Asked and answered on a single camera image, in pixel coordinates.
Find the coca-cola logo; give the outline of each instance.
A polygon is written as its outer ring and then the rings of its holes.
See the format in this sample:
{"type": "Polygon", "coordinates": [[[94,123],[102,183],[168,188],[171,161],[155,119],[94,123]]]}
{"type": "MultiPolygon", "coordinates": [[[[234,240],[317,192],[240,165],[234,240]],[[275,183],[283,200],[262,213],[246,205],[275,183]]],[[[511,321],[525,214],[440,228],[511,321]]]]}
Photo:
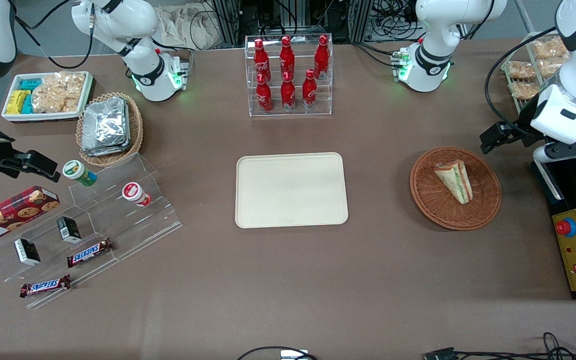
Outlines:
{"type": "Polygon", "coordinates": [[[268,61],[264,61],[262,63],[256,63],[256,64],[254,64],[254,68],[257,71],[268,70],[268,61]]]}

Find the cookie box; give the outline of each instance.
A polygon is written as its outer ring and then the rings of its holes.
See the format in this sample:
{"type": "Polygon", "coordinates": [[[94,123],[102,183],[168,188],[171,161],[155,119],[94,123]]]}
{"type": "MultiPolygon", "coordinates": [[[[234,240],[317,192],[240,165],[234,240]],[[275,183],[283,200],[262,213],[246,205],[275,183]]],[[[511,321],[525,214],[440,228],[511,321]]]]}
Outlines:
{"type": "Polygon", "coordinates": [[[0,237],[59,207],[56,194],[37,185],[0,203],[0,237]]]}
{"type": "Polygon", "coordinates": [[[84,111],[84,108],[88,103],[90,90],[93,84],[93,77],[88,71],[74,71],[74,73],[83,74],[86,76],[81,95],[79,96],[79,103],[77,105],[76,111],[39,114],[8,114],[6,112],[6,105],[9,103],[10,98],[12,97],[12,92],[19,90],[19,86],[22,80],[40,79],[46,75],[52,74],[52,72],[21,73],[19,75],[15,75],[12,80],[12,85],[10,85],[6,101],[4,101],[3,109],[1,110],[1,117],[7,121],[10,121],[10,123],[47,123],[53,121],[77,120],[80,116],[80,113],[84,111]]]}

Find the yellow control panel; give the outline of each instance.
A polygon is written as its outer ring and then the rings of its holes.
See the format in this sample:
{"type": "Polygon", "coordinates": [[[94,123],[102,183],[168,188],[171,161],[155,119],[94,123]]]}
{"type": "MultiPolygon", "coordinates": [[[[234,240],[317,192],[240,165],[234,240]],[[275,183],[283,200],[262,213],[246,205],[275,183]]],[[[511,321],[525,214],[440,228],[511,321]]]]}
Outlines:
{"type": "Polygon", "coordinates": [[[576,292],[576,209],[552,217],[570,290],[576,292]]]}

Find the woven basket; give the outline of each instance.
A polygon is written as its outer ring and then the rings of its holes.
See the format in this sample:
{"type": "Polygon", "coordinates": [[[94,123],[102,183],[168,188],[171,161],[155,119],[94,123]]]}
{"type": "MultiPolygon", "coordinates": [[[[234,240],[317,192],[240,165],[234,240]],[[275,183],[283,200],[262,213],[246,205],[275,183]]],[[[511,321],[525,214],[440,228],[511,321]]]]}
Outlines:
{"type": "Polygon", "coordinates": [[[501,206],[501,186],[482,158],[463,148],[436,147],[421,155],[410,171],[410,191],[425,216],[451,230],[475,230],[495,217],[501,206]],[[463,160],[473,199],[463,205],[433,170],[436,164],[463,160]]]}
{"type": "MultiPolygon", "coordinates": [[[[83,151],[79,151],[81,158],[93,166],[108,167],[116,162],[130,157],[130,155],[133,155],[139,151],[139,148],[142,146],[142,141],[144,140],[144,123],[142,122],[142,114],[139,112],[137,104],[135,104],[135,101],[132,100],[130,96],[126,95],[125,93],[117,92],[105,93],[101,96],[93,98],[90,103],[100,103],[101,101],[109,100],[114,96],[117,96],[117,98],[122,98],[128,103],[128,118],[130,121],[130,139],[132,141],[132,146],[126,151],[109,153],[108,155],[101,156],[88,156],[83,151]]],[[[80,148],[82,147],[83,121],[84,114],[82,112],[79,114],[79,119],[77,120],[77,133],[75,135],[77,144],[80,148]]]]}

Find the brown table surface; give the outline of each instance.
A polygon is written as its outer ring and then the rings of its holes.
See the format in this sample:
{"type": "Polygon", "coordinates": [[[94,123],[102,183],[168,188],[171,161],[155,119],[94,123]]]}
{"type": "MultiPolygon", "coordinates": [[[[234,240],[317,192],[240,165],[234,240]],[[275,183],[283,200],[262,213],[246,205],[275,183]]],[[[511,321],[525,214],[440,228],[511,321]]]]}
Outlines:
{"type": "MultiPolygon", "coordinates": [[[[119,91],[137,102],[141,153],[183,227],[39,310],[26,310],[19,287],[0,276],[0,359],[218,360],[281,345],[321,360],[417,360],[449,346],[542,351],[544,331],[576,349],[576,301],[529,149],[517,143],[484,156],[503,201],[480,230],[435,225],[409,189],[424,151],[480,153],[479,134],[497,121],[485,75],[516,43],[463,41],[432,93],[396,84],[386,66],[335,46],[332,116],[294,119],[249,117],[242,50],[197,52],[188,89],[160,103],[139,95],[118,56],[90,57],[82,69],[97,80],[95,95],[119,91]],[[345,224],[237,227],[240,157],[328,151],[343,157],[345,224]]],[[[13,73],[55,70],[22,56],[13,73]]],[[[503,76],[494,77],[491,96],[516,112],[503,76]]],[[[16,148],[59,164],[78,157],[75,127],[0,119],[16,148]]],[[[0,174],[0,201],[33,184],[65,198],[73,183],[0,174]]]]}

